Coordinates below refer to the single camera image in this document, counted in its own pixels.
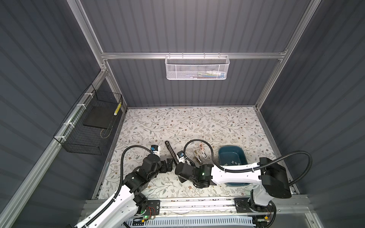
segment teal plastic container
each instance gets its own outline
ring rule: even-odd
[[[222,146],[218,151],[219,164],[228,166],[235,166],[232,161],[240,163],[241,165],[247,165],[246,156],[243,150],[238,146]],[[250,183],[226,183],[230,187],[246,186]]]

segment white mesh basket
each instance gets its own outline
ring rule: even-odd
[[[167,55],[165,65],[169,80],[224,80],[227,78],[229,58],[227,55],[217,55],[216,58]]]

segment corrugated wall panel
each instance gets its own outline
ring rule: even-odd
[[[0,39],[3,210],[100,68],[66,1],[0,1]],[[13,227],[77,222],[104,161],[62,150]]]
[[[364,12],[363,0],[322,1],[261,110],[282,154],[312,154],[297,185],[326,227],[363,224]],[[287,165],[297,176],[306,159]]]
[[[309,0],[82,0],[104,52],[279,52]]]
[[[168,80],[164,60],[109,60],[130,107],[254,105],[277,60],[231,60],[226,80]]]

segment wire basket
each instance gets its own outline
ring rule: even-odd
[[[216,58],[171,57],[165,58],[166,78],[169,80],[224,80],[227,78],[229,67],[227,55]]]
[[[119,93],[94,90],[84,104],[79,105],[74,118],[68,122],[62,136],[54,138],[67,152],[103,155],[108,153],[111,147],[116,129],[122,116],[122,111],[117,115],[112,113],[109,126],[105,128],[87,126],[84,124],[94,107],[116,110],[121,107],[122,95]]]

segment floral pattern surface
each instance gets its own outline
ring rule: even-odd
[[[160,157],[165,160],[171,157],[165,146],[166,140],[176,153],[191,139],[209,142],[216,161],[219,148],[226,145],[241,147],[248,163],[258,162],[260,157],[274,158],[271,145],[252,107],[129,109],[99,199],[109,198],[118,188],[120,159],[128,146],[142,145],[149,148],[153,144],[159,145],[162,148]],[[199,149],[199,142],[189,145],[186,153],[199,165],[194,157],[194,149]],[[203,159],[203,163],[212,163],[209,148],[205,147],[205,150],[208,158]],[[147,151],[140,148],[130,149],[123,161],[124,177],[140,166],[147,154]],[[174,169],[172,172],[160,173],[142,193],[148,198],[245,196],[254,187],[228,187],[221,184],[197,189],[190,181],[180,183]]]

